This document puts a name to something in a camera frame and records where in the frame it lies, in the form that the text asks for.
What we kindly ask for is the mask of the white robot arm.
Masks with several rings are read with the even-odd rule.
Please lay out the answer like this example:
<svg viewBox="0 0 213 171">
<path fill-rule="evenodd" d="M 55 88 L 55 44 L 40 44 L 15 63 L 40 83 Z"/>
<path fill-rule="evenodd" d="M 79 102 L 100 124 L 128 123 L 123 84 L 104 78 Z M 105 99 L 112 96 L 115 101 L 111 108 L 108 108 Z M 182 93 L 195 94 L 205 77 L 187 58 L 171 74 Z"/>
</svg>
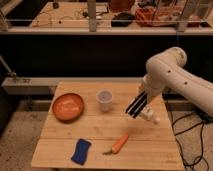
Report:
<svg viewBox="0 0 213 171">
<path fill-rule="evenodd" d="M 184 70 L 186 62 L 187 55 L 179 47 L 152 56 L 146 62 L 142 89 L 155 97 L 169 87 L 213 117 L 213 83 Z"/>
</svg>

